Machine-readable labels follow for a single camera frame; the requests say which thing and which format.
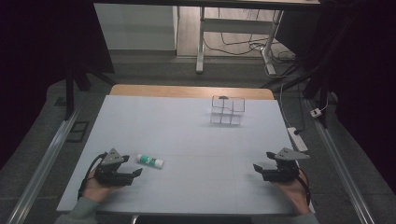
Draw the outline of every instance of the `wooden table edge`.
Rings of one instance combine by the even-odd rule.
[[[110,95],[211,98],[214,95],[241,97],[247,100],[275,100],[268,89],[191,87],[191,86],[153,86],[117,84]]]

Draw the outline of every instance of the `wrist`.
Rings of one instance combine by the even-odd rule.
[[[311,209],[309,208],[308,204],[306,203],[305,198],[291,199],[291,203],[293,204],[295,213],[298,216],[311,213]]]

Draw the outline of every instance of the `electrical outlet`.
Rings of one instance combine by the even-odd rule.
[[[308,148],[306,147],[303,138],[299,134],[295,134],[294,132],[296,131],[295,128],[288,128],[288,133],[293,141],[294,145],[297,147],[297,150],[300,152],[307,151]]]
[[[311,116],[312,116],[312,117],[317,118],[317,117],[319,117],[320,115],[321,115],[321,112],[320,112],[320,110],[319,110],[318,108],[316,108],[316,109],[314,109],[314,110],[311,110]]]

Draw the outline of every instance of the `black curtain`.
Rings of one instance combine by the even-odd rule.
[[[339,120],[396,192],[394,8],[391,1],[366,1],[328,72]]]
[[[114,73],[91,1],[0,1],[1,167],[70,64]]]

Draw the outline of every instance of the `sleeve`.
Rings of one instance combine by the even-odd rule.
[[[291,219],[292,224],[319,224],[317,217],[313,213],[297,216]]]
[[[99,205],[91,199],[81,197],[73,210],[67,215],[58,217],[55,224],[97,224],[95,215]]]

